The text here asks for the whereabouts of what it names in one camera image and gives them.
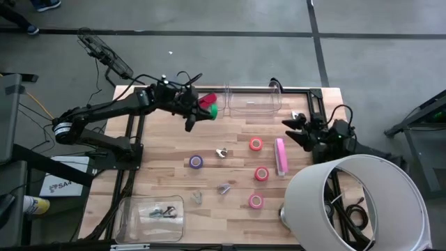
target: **green object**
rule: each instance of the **green object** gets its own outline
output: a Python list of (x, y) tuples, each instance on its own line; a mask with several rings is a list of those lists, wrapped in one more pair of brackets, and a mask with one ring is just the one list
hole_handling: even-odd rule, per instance
[(212, 116), (212, 120), (215, 120), (217, 118), (218, 114), (218, 107), (216, 104), (212, 104), (209, 109), (210, 115)]

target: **red object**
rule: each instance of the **red object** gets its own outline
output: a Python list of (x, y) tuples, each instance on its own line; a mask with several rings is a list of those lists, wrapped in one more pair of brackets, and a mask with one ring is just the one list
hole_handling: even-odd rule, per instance
[(251, 206), (253, 209), (263, 208), (263, 195), (259, 193), (254, 193), (251, 196), (249, 196), (249, 206)]
[(249, 147), (253, 151), (260, 151), (263, 147), (262, 139), (259, 137), (251, 138), (251, 140), (249, 141)]
[(198, 99), (198, 104), (201, 108), (207, 109), (211, 104), (217, 102), (217, 95), (215, 93), (210, 93), (200, 99)]
[(257, 167), (256, 172), (254, 173), (254, 177), (256, 177), (256, 180), (258, 181), (266, 181), (269, 175), (270, 172), (266, 169), (266, 167)]

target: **person's foot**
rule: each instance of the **person's foot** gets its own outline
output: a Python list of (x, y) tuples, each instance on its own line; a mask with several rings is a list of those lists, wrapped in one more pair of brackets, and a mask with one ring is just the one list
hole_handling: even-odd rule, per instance
[(39, 34), (39, 28), (37, 28), (34, 25), (31, 25), (30, 27), (28, 27), (28, 29), (26, 29), (26, 32), (28, 33), (28, 35), (34, 36)]
[(61, 0), (33, 0), (32, 3), (38, 12), (44, 12), (59, 7), (62, 2)]

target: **pink eraser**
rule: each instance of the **pink eraser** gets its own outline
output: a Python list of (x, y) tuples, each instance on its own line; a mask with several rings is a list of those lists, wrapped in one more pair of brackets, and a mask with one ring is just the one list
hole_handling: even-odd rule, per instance
[(284, 176), (288, 172), (288, 160), (286, 159), (284, 139), (277, 138), (275, 142), (275, 154), (277, 163), (277, 174)]

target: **tape roll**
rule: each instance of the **tape roll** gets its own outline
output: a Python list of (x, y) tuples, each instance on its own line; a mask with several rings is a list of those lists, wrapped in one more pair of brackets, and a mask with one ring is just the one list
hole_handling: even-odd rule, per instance
[(263, 208), (263, 195), (254, 193), (249, 196), (249, 206), (251, 206), (253, 209)]
[(203, 167), (203, 158), (200, 155), (193, 155), (189, 159), (189, 166), (193, 169), (200, 169)]
[(258, 181), (266, 181), (270, 176), (270, 172), (266, 169), (266, 167), (257, 167), (254, 172), (254, 177)]
[(260, 151), (263, 147), (262, 139), (259, 137), (251, 138), (251, 140), (249, 141), (249, 147), (253, 151)]

